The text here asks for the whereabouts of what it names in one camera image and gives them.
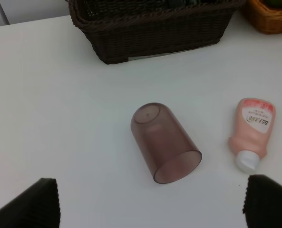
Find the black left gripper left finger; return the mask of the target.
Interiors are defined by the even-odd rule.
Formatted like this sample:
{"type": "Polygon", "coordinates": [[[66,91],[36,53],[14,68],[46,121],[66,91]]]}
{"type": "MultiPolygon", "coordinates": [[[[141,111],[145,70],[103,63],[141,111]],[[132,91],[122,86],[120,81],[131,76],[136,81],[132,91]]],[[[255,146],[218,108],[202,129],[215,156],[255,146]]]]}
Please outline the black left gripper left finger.
{"type": "Polygon", "coordinates": [[[0,228],[58,228],[56,179],[41,178],[0,209],[0,228]]]}

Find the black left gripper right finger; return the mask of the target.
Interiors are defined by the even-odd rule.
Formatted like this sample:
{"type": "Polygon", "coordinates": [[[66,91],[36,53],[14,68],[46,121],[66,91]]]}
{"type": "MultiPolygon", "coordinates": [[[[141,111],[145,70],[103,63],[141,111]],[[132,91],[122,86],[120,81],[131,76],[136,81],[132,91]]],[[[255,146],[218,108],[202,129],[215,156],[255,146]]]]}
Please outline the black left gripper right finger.
{"type": "Polygon", "coordinates": [[[282,228],[282,185],[265,175],[249,176],[243,214],[249,228],[282,228]]]}

